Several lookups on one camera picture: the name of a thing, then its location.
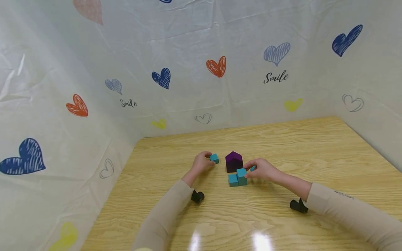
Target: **white fabric wall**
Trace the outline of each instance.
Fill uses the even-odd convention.
[[[79,250],[143,137],[337,115],[401,169],[401,11],[398,0],[4,0],[0,249]],[[340,57],[334,39],[358,25]],[[222,56],[213,75],[208,60]],[[153,80],[163,68],[168,87]],[[87,116],[67,109],[74,94]]]

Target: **wooden table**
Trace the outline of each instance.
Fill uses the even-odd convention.
[[[170,250],[374,250],[331,219],[289,208],[297,199],[261,180],[229,187],[225,156],[268,159],[280,170],[348,193],[402,220],[402,175],[337,117],[142,139],[103,206],[83,251],[128,251],[148,212],[208,150],[221,163],[199,178]]]

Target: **heart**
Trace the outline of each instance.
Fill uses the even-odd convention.
[[[283,43],[278,48],[271,45],[270,47],[266,48],[264,51],[264,59],[265,61],[272,62],[276,66],[279,65],[279,62],[286,56],[286,54],[290,50],[289,43]]]
[[[219,63],[216,63],[212,59],[208,60],[207,68],[212,74],[214,74],[218,78],[223,77],[226,71],[226,57],[222,56],[219,59]]]
[[[151,124],[159,129],[165,129],[166,128],[166,120],[160,119],[158,122],[152,121]]]
[[[286,101],[283,105],[285,106],[285,109],[290,111],[290,112],[295,112],[303,103],[303,99],[299,98],[296,100],[296,102],[293,102],[291,100]]]
[[[105,80],[105,85],[112,91],[120,93],[120,95],[123,95],[121,93],[121,83],[117,79],[112,79],[110,81],[109,79]]]
[[[46,169],[38,142],[32,138],[22,141],[20,157],[11,157],[0,162],[0,172],[8,175],[35,173]]]
[[[74,94],[73,101],[74,104],[66,104],[68,111],[79,117],[88,117],[88,108],[82,98],[78,94]]]
[[[205,113],[202,117],[201,116],[195,116],[194,118],[195,118],[195,120],[197,120],[200,123],[208,124],[212,119],[212,115],[209,114],[209,113]]]
[[[344,94],[342,100],[349,112],[357,112],[364,106],[364,101],[361,98],[353,99],[349,94]]]
[[[73,4],[83,17],[103,25],[101,0],[73,0]]]
[[[49,251],[67,251],[74,245],[77,238],[77,228],[71,222],[66,222],[60,230],[60,240],[53,243]]]
[[[161,87],[169,89],[170,71],[168,68],[163,68],[160,75],[156,72],[152,72],[152,79]]]
[[[110,159],[105,160],[105,169],[103,169],[99,176],[101,179],[106,179],[107,177],[112,176],[115,173],[115,167]]]
[[[361,30],[363,30],[363,25],[359,24],[355,28],[353,28],[348,36],[344,33],[339,34],[334,41],[332,42],[332,50],[338,54],[339,57],[342,57],[345,50],[356,40],[359,36]]]

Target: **beige sleeve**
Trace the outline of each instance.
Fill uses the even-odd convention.
[[[145,218],[131,250],[166,250],[176,218],[190,201],[193,190],[182,180],[176,182]]]
[[[304,204],[357,233],[378,251],[402,251],[402,222],[367,203],[313,183]]]

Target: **purple block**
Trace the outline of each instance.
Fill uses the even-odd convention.
[[[231,152],[226,156],[226,171],[235,173],[237,169],[243,168],[243,158],[236,152]]]

